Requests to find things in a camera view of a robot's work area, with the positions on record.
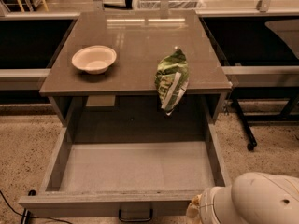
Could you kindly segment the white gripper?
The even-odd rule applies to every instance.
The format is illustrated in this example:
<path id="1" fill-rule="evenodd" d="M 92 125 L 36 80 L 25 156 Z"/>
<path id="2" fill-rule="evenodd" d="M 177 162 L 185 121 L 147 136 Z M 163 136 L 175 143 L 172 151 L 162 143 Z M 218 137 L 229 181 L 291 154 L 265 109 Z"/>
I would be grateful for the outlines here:
<path id="1" fill-rule="evenodd" d="M 237 221 L 231 187 L 213 187 L 192 198 L 186 210 L 187 224 L 234 224 Z"/>

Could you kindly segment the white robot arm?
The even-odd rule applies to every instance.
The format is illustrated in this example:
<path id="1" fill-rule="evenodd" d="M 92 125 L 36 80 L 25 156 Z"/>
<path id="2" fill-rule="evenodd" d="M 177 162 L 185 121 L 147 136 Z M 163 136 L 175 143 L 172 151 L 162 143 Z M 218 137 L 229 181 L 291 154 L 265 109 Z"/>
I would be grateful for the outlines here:
<path id="1" fill-rule="evenodd" d="M 286 98 L 280 114 L 256 119 L 288 119 L 299 93 L 299 18 L 216 17 L 205 18 L 204 25 L 233 79 L 235 107 L 240 99 Z M 186 216 L 188 224 L 299 224 L 298 179 L 244 173 L 194 196 Z"/>

